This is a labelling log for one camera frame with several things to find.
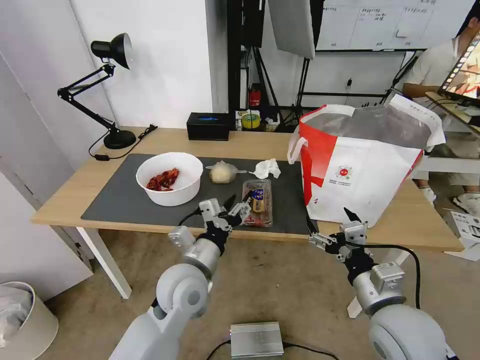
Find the lamp base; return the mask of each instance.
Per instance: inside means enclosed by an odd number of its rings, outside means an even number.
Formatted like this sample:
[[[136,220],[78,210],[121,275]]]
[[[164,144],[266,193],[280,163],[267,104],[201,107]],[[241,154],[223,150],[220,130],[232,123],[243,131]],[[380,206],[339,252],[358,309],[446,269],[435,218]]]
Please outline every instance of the lamp base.
[[[135,134],[128,130],[118,130],[110,132],[103,139],[103,143],[107,149],[124,149],[133,145],[137,141]]]

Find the gray table mat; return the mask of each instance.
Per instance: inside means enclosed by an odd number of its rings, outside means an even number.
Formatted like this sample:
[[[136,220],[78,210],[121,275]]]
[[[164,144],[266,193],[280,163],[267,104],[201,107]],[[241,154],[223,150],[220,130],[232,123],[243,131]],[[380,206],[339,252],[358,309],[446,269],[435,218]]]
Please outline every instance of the gray table mat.
[[[178,206],[160,206],[150,200],[145,191],[137,184],[136,173],[139,166],[153,155],[130,154],[106,183],[95,200],[81,216],[84,220],[106,221],[114,223],[133,223],[149,225],[176,226],[179,221],[193,212],[200,201],[217,198],[222,204],[232,194],[236,201],[242,197],[242,185],[245,180],[256,179],[249,173],[239,173],[228,184],[214,184],[209,178],[210,170],[205,169],[200,180],[198,194],[189,202]],[[199,157],[203,166],[214,165],[223,160],[240,170],[253,171],[259,160]],[[290,165],[287,161],[278,161],[281,175],[278,179],[269,176],[272,187],[273,225],[271,227],[239,226],[238,230],[261,231],[287,234],[307,234],[300,163]],[[203,228],[201,216],[193,216],[184,225]]]

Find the light stand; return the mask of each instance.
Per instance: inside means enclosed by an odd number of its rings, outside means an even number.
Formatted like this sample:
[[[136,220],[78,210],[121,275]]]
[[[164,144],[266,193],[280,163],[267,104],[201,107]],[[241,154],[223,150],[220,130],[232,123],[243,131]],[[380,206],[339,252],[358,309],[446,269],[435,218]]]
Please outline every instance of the light stand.
[[[111,78],[114,75],[115,65],[110,63],[110,59],[114,59],[117,63],[119,63],[126,69],[130,68],[129,65],[131,65],[132,62],[132,45],[130,43],[130,38],[128,34],[123,33],[115,36],[111,42],[93,41],[91,43],[91,50],[96,56],[102,59],[105,65],[103,65],[98,70],[88,74],[87,76],[81,78],[80,80],[68,85],[67,87],[62,87],[58,89],[57,94],[61,99],[72,104],[78,110],[88,115],[96,122],[108,129],[108,135],[105,136],[105,138],[103,139],[103,143],[105,144],[106,148],[127,148],[130,145],[133,145],[137,140],[135,134],[128,130],[120,130],[113,121],[110,121],[103,116],[100,116],[99,114],[91,111],[89,108],[75,100],[75,96],[105,81],[106,79]],[[92,83],[80,85],[87,79],[90,79],[91,77],[94,77],[101,72],[105,72],[106,75]]]

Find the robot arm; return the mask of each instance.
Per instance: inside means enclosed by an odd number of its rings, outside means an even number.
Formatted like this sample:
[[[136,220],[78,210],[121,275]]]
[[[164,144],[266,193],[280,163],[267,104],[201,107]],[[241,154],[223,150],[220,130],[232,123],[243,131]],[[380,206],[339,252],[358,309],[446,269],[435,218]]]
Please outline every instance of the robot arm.
[[[183,252],[183,263],[168,268],[158,280],[156,298],[146,313],[128,327],[110,360],[174,360],[179,340],[190,319],[202,316],[212,288],[212,277],[233,227],[250,214],[250,194],[230,211],[217,199],[202,201],[205,232],[197,239],[186,226],[168,234]]]
[[[350,222],[330,236],[318,232],[307,217],[308,240],[336,255],[348,270],[348,281],[363,312],[370,317],[369,340],[382,360],[457,359],[438,323],[426,312],[404,304],[405,272],[395,262],[376,264],[365,252],[367,226],[345,209]]]

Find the black lamp shade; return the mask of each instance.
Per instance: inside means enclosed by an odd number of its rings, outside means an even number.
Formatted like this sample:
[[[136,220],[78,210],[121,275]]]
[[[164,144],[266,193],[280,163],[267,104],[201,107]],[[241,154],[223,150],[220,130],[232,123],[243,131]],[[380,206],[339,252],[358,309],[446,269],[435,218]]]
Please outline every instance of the black lamp shade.
[[[110,42],[92,41],[90,48],[96,57],[113,59],[126,69],[132,68],[132,43],[126,32],[115,36]]]

